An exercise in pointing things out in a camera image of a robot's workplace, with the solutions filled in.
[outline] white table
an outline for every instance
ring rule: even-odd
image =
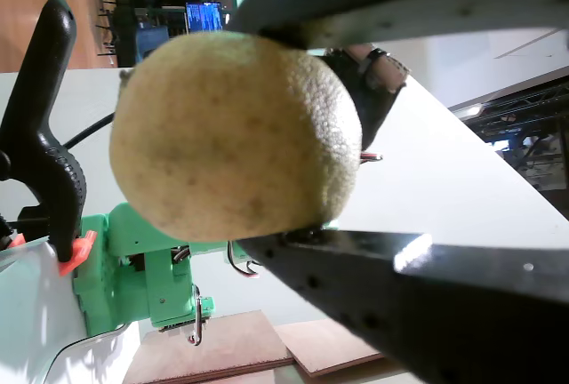
[[[0,75],[0,111],[13,80],[14,75]],[[69,71],[52,113],[54,134],[65,141],[111,112],[117,90],[116,69]],[[108,164],[109,131],[97,132],[72,150],[87,178],[86,214],[108,212],[124,200]],[[384,160],[362,166],[354,193],[340,216],[341,228],[429,232],[439,244],[569,247],[567,220],[412,79],[370,150],[383,154]],[[0,182],[0,211],[8,220],[14,219],[22,206],[31,204],[33,196],[21,184]],[[23,291],[24,283],[41,289],[52,279],[53,263],[50,266],[36,257],[25,261],[29,265],[22,267],[26,271],[19,273],[21,278],[10,276],[14,293]],[[323,316],[269,272],[262,272],[261,279],[239,277],[220,253],[197,256],[192,267],[202,294],[215,298],[220,316],[256,308],[273,324]],[[9,270],[0,269],[0,284]],[[11,373],[17,380],[4,380],[6,375],[0,375],[0,382],[33,382],[44,369],[44,362],[38,360],[43,334],[28,329],[41,330],[45,324],[49,341],[60,347],[84,337],[69,281],[53,279],[51,284],[60,285],[60,296],[66,302],[40,294],[24,297],[29,301],[25,307],[7,308],[3,298],[0,312],[9,322],[0,321],[0,335],[10,328],[12,338],[8,347],[0,345],[0,374]],[[26,351],[33,344],[38,350]],[[52,368],[48,382],[120,383],[138,347],[138,330],[101,344],[66,352]],[[413,379],[406,374],[381,381],[408,382]]]

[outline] wooden board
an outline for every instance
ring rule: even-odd
[[[383,357],[332,319],[284,324],[275,330],[310,377]]]
[[[124,384],[187,384],[266,371],[294,362],[260,311],[209,321],[204,339],[191,346],[180,332],[148,333]]]

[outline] white surface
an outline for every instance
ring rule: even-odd
[[[516,30],[495,30],[488,32],[492,58],[499,59],[514,51],[536,43],[557,30],[551,28],[520,28]]]
[[[15,77],[0,74],[0,115]],[[117,90],[117,69],[66,73],[50,119],[55,136],[66,141],[112,112]],[[108,212],[124,199],[108,163],[109,133],[105,128],[72,150],[88,181],[86,214]],[[15,220],[20,209],[31,204],[36,201],[25,186],[13,180],[0,182],[0,211],[6,219]],[[0,293],[0,382],[41,383],[53,356],[85,337],[70,278],[59,277],[52,249],[42,244],[10,267],[0,267]],[[120,383],[139,345],[138,324],[133,324],[118,338],[69,348],[58,357],[46,382]]]
[[[341,228],[569,247],[569,221],[412,78],[369,150],[383,161],[360,168]]]
[[[3,104],[12,83],[13,75],[0,75]],[[115,106],[117,90],[117,70],[69,71],[52,113],[53,132],[67,140],[105,116]],[[108,212],[124,200],[108,164],[108,133],[106,128],[73,149],[87,177],[87,214]],[[371,151],[383,154],[384,160],[362,166],[341,215],[341,228],[429,232],[440,244],[566,247],[569,243],[569,223],[412,79]],[[0,183],[0,210],[8,219],[30,204],[30,197],[21,185]],[[512,226],[512,222],[524,222],[524,226]],[[218,315],[259,308],[273,324],[323,316],[266,271],[261,279],[242,278],[220,253],[197,256],[192,265],[202,294],[215,298]],[[33,311],[41,312],[41,307]],[[9,311],[13,320],[24,320],[18,310]],[[55,311],[62,317],[76,315],[55,303],[48,311],[53,312],[48,321]],[[40,319],[41,315],[31,317],[28,326],[36,326]],[[112,354],[92,348],[91,355],[90,348],[82,348],[81,353],[68,356],[61,377],[65,375],[68,382],[120,382],[137,346],[138,340],[131,339],[117,342]],[[93,364],[107,365],[104,373]]]
[[[377,45],[399,58],[413,77],[446,107],[499,91],[569,66],[567,33],[556,32],[502,58],[495,58],[496,36],[513,38],[517,30],[423,37]]]
[[[30,243],[0,252],[0,382],[41,383],[53,358],[86,337],[69,276],[53,249]]]

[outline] black cable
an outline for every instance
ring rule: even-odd
[[[63,144],[63,147],[65,147],[67,150],[73,148],[81,141],[83,141],[85,138],[89,137],[90,135],[93,135],[99,129],[104,128],[105,126],[110,124],[114,118],[115,118],[115,113],[111,113],[110,115],[103,117],[99,122],[95,122],[87,129],[84,129],[83,131],[78,133],[75,137],[73,137],[71,140]]]

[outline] screw hole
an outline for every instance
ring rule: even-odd
[[[448,382],[448,384],[459,384],[459,374],[452,369],[441,369],[441,377],[443,380]]]
[[[375,315],[365,315],[364,325],[370,329],[375,329],[380,326],[380,320]]]
[[[307,283],[309,284],[309,288],[317,289],[320,286],[320,282],[315,276],[309,276],[307,279]]]
[[[340,323],[347,326],[348,328],[355,327],[354,322],[348,313],[340,313]]]

